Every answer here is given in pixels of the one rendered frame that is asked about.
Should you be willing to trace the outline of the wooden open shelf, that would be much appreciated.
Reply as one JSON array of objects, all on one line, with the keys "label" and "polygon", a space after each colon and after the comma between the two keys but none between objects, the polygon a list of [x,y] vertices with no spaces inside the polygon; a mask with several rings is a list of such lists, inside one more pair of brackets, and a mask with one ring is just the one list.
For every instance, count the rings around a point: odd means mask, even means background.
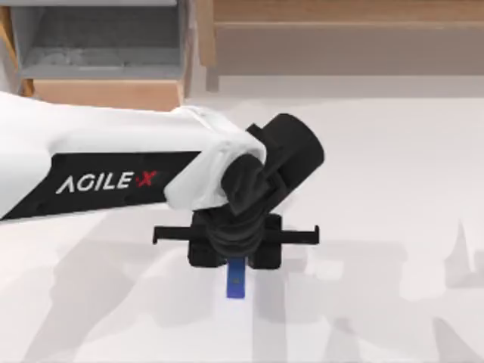
[{"label": "wooden open shelf", "polygon": [[484,0],[194,0],[221,76],[484,76]]}]

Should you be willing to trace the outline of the small blue block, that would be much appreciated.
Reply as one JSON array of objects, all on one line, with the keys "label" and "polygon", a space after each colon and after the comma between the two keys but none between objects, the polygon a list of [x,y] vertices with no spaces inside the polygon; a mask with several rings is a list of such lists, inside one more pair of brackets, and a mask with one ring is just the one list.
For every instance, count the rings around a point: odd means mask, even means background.
[{"label": "small blue block", "polygon": [[247,259],[231,258],[227,260],[226,297],[244,299],[246,295]]}]

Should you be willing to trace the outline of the pale wooden drawer front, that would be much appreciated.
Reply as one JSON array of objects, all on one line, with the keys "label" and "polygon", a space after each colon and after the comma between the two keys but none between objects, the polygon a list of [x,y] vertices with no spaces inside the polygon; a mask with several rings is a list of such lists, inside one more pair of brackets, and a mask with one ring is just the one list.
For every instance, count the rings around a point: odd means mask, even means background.
[{"label": "pale wooden drawer front", "polygon": [[165,79],[35,79],[35,95],[56,104],[168,111],[182,104],[185,82]]}]

